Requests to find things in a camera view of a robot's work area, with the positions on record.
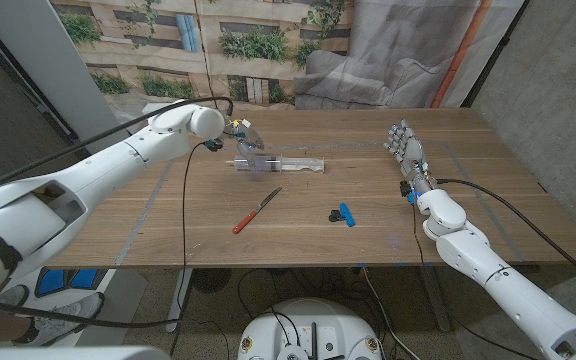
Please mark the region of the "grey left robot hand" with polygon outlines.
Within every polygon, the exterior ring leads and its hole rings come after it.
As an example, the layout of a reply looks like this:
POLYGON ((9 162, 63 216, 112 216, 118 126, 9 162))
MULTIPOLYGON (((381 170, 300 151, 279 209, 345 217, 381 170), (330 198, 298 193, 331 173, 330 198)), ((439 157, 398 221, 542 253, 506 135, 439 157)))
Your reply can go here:
POLYGON ((237 149, 247 161, 250 169, 255 168, 255 150, 263 150, 264 142, 247 119, 229 120, 223 134, 237 141, 237 149))

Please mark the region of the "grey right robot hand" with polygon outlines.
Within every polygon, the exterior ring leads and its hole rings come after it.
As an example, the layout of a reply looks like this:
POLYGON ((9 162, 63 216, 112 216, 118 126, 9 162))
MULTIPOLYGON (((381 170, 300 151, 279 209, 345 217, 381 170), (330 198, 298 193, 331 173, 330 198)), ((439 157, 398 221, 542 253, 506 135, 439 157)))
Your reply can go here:
POLYGON ((405 180, 417 195, 435 189, 436 180, 431 175, 421 141, 405 119, 393 125, 383 146, 399 163, 405 180))

